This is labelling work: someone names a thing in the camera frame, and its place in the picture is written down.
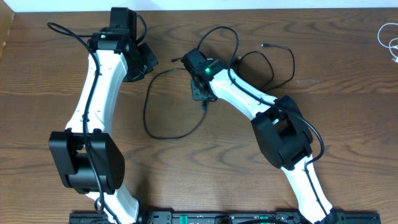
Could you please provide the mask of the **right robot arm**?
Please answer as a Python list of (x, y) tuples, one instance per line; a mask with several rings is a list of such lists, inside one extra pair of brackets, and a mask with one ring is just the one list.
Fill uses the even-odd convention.
[(250, 120), (263, 156), (287, 177), (301, 215), (310, 223), (338, 223), (313, 166), (314, 128), (303, 119), (295, 101), (259, 91), (198, 49), (186, 53), (181, 62), (192, 76), (194, 100), (225, 100)]

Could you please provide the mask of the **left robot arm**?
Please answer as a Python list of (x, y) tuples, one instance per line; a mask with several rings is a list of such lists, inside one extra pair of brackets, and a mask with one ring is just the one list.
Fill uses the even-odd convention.
[(112, 139), (113, 114), (123, 82), (136, 82), (158, 61), (137, 35), (142, 16), (111, 9), (109, 26), (83, 41), (88, 72), (76, 109), (64, 131), (54, 131), (49, 149), (62, 184), (95, 201), (101, 222), (141, 223), (139, 202), (124, 184), (125, 160)]

